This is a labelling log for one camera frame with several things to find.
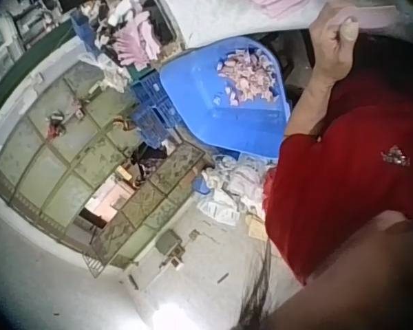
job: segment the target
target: red sleeve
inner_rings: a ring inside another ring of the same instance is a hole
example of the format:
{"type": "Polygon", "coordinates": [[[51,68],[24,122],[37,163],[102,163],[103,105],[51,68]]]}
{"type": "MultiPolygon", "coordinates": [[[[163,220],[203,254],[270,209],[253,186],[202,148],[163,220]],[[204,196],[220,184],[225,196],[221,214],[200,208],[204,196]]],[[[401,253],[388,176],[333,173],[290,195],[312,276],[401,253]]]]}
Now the red sleeve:
{"type": "Polygon", "coordinates": [[[325,144],[310,135],[286,138],[279,154],[266,231],[297,279],[305,283],[340,243],[334,233],[340,226],[333,223],[335,208],[341,204],[339,166],[329,158],[325,144]]]}

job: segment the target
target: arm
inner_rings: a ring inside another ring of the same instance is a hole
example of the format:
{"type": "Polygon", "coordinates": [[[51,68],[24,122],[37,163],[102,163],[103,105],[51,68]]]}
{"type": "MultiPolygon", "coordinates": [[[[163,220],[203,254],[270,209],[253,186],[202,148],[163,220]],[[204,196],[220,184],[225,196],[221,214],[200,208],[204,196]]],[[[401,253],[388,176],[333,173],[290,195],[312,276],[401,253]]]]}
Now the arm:
{"type": "Polygon", "coordinates": [[[352,18],[340,26],[331,25],[343,6],[327,5],[310,26],[315,51],[312,78],[294,108],[285,138],[293,134],[318,134],[318,124],[326,116],[330,93],[334,84],[344,79],[352,69],[353,47],[359,26],[352,18]]]}
{"type": "Polygon", "coordinates": [[[284,137],[292,134],[317,135],[319,123],[326,116],[330,92],[330,81],[312,75],[309,85],[303,91],[284,131],[284,137]]]}

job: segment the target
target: pink fabric scrap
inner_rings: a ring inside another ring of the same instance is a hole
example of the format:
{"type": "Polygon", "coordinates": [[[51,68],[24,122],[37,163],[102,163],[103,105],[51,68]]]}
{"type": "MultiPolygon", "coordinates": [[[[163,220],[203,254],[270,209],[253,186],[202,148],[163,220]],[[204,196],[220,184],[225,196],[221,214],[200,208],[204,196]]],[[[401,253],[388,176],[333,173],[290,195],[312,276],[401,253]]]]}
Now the pink fabric scrap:
{"type": "Polygon", "coordinates": [[[121,65],[134,65],[140,71],[156,60],[160,44],[153,35],[150,12],[140,12],[116,34],[114,49],[121,65]]]}

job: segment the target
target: fingers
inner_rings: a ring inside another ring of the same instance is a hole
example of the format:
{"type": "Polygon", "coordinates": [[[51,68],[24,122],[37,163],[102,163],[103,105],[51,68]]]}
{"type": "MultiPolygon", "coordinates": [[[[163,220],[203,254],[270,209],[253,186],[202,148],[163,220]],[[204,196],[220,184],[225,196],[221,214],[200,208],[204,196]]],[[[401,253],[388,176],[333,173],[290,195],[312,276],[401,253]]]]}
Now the fingers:
{"type": "Polygon", "coordinates": [[[341,61],[351,61],[353,47],[358,39],[359,24],[353,18],[346,19],[339,28],[339,57],[341,61]]]}

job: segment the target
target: white cloth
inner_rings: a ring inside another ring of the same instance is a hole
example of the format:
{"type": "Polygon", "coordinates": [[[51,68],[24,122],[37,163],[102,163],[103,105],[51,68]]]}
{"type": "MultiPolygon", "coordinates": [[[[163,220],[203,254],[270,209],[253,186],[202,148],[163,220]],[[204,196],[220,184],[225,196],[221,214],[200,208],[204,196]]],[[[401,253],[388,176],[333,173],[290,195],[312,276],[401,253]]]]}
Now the white cloth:
{"type": "MultiPolygon", "coordinates": [[[[180,31],[187,48],[197,48],[232,36],[259,32],[306,29],[327,0],[312,0],[306,7],[283,19],[270,18],[253,0],[159,0],[180,31]]],[[[393,0],[352,0],[358,6],[392,5],[393,0]]],[[[382,34],[410,40],[408,30],[382,34]]]]}

